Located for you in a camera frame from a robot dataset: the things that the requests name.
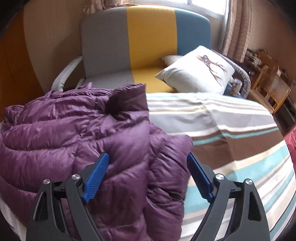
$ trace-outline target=pink curtain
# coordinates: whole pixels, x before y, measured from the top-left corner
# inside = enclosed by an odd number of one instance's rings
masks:
[[[249,44],[249,36],[253,19],[252,0],[229,1],[229,14],[224,36],[220,39],[221,53],[239,62],[244,57]]]

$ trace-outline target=wooden panel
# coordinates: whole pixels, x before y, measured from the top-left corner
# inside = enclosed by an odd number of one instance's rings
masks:
[[[24,105],[43,94],[27,51],[21,11],[0,40],[0,121],[5,107]]]

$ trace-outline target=chair seat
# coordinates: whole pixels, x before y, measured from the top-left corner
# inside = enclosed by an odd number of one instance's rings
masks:
[[[93,88],[116,89],[127,84],[144,83],[146,93],[175,92],[166,83],[154,77],[162,69],[162,67],[146,67],[91,76],[87,77],[82,85],[92,82]]]
[[[248,99],[254,100],[261,105],[263,105],[271,114],[274,112],[274,108],[272,105],[264,98],[263,95],[260,94],[257,90],[250,90],[250,93],[248,95]]]

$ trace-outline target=purple fabric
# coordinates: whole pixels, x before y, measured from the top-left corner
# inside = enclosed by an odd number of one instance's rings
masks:
[[[8,107],[0,135],[2,199],[27,223],[44,179],[65,180],[106,151],[110,165],[89,203],[103,237],[178,240],[192,142],[166,135],[148,115],[142,84],[51,91],[25,106]],[[63,208],[75,235],[67,202]]]

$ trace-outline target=gray armrest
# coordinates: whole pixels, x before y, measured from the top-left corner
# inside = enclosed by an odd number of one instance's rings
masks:
[[[64,84],[73,70],[77,67],[77,65],[81,62],[82,56],[76,57],[73,61],[71,61],[52,83],[52,90],[63,92]]]
[[[248,76],[247,72],[240,66],[238,66],[236,63],[231,61],[229,58],[225,57],[224,55],[214,51],[216,54],[220,55],[222,58],[224,58],[234,69],[237,71],[243,78],[244,82],[244,87],[241,91],[241,96],[246,99],[250,89],[251,89],[251,80],[250,77]]]

